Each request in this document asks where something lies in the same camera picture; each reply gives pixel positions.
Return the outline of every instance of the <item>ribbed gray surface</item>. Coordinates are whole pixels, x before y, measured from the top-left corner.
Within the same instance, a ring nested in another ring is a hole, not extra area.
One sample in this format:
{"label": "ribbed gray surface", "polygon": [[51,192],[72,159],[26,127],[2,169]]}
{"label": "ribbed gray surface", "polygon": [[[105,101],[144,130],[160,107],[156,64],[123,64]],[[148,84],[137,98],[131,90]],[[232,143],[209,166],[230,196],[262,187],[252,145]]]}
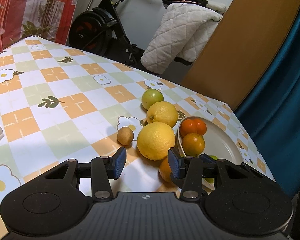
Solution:
{"label": "ribbed gray surface", "polygon": [[[32,237],[9,234],[4,240]],[[211,224],[199,206],[176,199],[174,193],[120,192],[116,199],[95,204],[72,229],[41,240],[235,240]],[[284,240],[281,234],[267,240]]]}

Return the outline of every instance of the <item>blue curtain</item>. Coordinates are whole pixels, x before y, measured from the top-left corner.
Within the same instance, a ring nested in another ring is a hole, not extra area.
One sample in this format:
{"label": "blue curtain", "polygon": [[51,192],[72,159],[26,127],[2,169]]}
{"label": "blue curtain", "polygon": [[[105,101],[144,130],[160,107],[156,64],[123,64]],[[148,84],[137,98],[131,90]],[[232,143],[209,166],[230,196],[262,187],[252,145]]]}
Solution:
{"label": "blue curtain", "polygon": [[300,9],[275,59],[235,114],[293,197],[300,190]]}

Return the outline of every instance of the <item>white blanket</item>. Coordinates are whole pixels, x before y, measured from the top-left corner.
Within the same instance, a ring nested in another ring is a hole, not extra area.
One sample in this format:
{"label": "white blanket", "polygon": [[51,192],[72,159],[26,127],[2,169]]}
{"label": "white blanket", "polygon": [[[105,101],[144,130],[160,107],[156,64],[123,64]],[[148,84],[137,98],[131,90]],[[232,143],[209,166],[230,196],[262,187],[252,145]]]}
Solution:
{"label": "white blanket", "polygon": [[142,65],[162,74],[175,57],[194,62],[221,19],[221,14],[196,4],[172,3],[141,57]]}

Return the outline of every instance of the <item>silver bolt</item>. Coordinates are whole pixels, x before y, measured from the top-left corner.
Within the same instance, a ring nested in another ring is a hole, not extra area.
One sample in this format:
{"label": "silver bolt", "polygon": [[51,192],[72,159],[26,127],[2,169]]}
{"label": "silver bolt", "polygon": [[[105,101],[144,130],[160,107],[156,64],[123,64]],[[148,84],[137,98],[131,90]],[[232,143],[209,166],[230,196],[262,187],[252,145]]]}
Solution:
{"label": "silver bolt", "polygon": [[198,197],[199,193],[194,190],[187,190],[186,192],[183,192],[183,196],[191,199]]}
{"label": "silver bolt", "polygon": [[106,191],[106,190],[100,190],[94,193],[94,196],[97,198],[101,198],[101,199],[105,199],[110,197],[110,192]]}

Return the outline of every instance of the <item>floral tablecloth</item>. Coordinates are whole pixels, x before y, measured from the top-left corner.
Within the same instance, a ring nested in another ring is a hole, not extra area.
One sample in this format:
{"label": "floral tablecloth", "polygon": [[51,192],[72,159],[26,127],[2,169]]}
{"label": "floral tablecloth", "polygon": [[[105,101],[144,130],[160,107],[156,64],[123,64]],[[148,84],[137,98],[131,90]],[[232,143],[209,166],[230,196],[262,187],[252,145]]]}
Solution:
{"label": "floral tablecloth", "polygon": [[[160,178],[160,161],[147,160],[136,150],[146,120],[141,96],[149,88],[160,90],[175,105],[179,121],[196,115],[218,125],[245,162],[273,178],[227,104],[121,63],[29,37],[0,53],[0,126],[5,134],[0,141],[0,202],[64,160],[90,162],[113,155],[123,126],[133,130],[134,140],[120,179],[111,181],[114,193],[178,192]],[[91,195],[89,179],[81,180],[80,190]],[[5,233],[0,218],[0,238]]]}

